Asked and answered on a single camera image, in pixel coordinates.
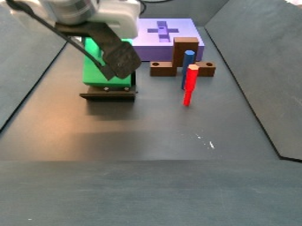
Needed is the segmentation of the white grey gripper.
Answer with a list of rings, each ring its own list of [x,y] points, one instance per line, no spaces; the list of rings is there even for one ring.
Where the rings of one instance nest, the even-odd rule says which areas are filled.
[[[121,38],[137,38],[141,3],[137,0],[11,0],[17,11],[67,26],[106,23]]]

